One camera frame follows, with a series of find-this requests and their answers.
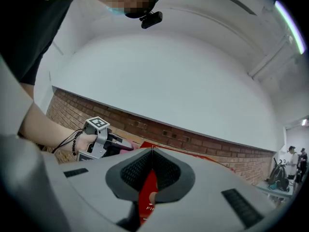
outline backpack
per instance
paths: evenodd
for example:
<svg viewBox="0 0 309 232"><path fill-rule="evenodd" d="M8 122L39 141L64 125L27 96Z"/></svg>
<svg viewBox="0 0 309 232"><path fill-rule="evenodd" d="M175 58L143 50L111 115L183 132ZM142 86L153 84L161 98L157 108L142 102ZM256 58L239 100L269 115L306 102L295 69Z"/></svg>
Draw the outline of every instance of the backpack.
<svg viewBox="0 0 309 232"><path fill-rule="evenodd" d="M287 179L285 165L279 164L271 171L268 183L269 189L289 190L289 180Z"/></svg>

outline hand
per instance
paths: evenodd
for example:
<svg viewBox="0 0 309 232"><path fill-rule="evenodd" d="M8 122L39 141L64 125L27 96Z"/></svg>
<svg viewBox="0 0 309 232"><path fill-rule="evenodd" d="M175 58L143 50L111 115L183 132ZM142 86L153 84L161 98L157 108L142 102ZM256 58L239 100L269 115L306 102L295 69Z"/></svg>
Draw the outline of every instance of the hand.
<svg viewBox="0 0 309 232"><path fill-rule="evenodd" d="M96 139L97 139L97 135L88 135L86 133L82 133L76 139L75 153L78 154L78 151L80 150L87 150L89 144L94 143Z"/></svg>
<svg viewBox="0 0 309 232"><path fill-rule="evenodd" d="M155 205L155 195L157 194L157 192L156 191L153 191L152 193L150 193L150 195L149 195L149 201L150 201L150 203L152 203L153 204L153 206Z"/></svg>

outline black cable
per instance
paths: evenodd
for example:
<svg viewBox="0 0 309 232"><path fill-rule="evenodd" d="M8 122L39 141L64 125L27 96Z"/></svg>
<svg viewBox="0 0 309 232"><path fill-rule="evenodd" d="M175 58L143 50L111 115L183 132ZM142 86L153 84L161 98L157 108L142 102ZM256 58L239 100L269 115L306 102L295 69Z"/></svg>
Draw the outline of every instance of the black cable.
<svg viewBox="0 0 309 232"><path fill-rule="evenodd" d="M54 153L56 152L56 150L58 150L60 147L62 147L62 146L64 146L64 145L67 145L68 143L72 142L74 139L72 139L72 140L66 142L65 144L63 144L63 143L64 143L65 141L67 141L70 137L72 137L74 133L76 133L76 132L78 132L78 131L80 131L80 130L82 130L82 129L78 129L78 130L74 131L70 136L68 136L65 140L63 140L56 148L53 149L52 154L54 154Z"/></svg>

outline fluorescent light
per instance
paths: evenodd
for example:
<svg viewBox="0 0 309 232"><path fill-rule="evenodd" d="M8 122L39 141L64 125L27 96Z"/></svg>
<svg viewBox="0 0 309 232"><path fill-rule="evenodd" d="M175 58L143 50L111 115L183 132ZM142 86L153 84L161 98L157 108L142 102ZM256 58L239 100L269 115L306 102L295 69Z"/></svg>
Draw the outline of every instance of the fluorescent light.
<svg viewBox="0 0 309 232"><path fill-rule="evenodd" d="M278 9L280 14L284 18L286 24L289 26L294 36L294 39L296 40L296 44L297 44L300 54L303 54L305 51L305 43L300 35L299 30L297 29L297 26L295 25L294 21L290 17L289 13L286 11L286 9L283 7L283 5L279 1L275 2L275 7Z"/></svg>

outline man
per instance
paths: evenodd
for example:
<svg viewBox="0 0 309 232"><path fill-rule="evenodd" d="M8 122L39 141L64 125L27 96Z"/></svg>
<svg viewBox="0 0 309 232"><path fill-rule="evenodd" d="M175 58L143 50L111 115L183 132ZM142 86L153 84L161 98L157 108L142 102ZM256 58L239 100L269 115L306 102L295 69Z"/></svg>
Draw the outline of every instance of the man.
<svg viewBox="0 0 309 232"><path fill-rule="evenodd" d="M308 156L307 156L307 153L305 152L305 148L302 148L300 152L301 152L301 155L300 155L300 171L301 171L301 174L300 174L299 181L302 182L302 178L303 178L303 176L306 172L306 169L307 169Z"/></svg>
<svg viewBox="0 0 309 232"><path fill-rule="evenodd" d="M0 53L15 78L33 99L36 73L73 0L1 0ZM99 0L123 13L141 13L153 0ZM33 103L20 132L35 143L56 147L73 130L49 120ZM80 135L75 152L86 150L96 135ZM62 147L72 150L72 143Z"/></svg>
<svg viewBox="0 0 309 232"><path fill-rule="evenodd" d="M289 147L289 152L292 156L286 165L291 166L290 172L288 173L288 179L293 180L297 171L298 155L295 152L294 146Z"/></svg>

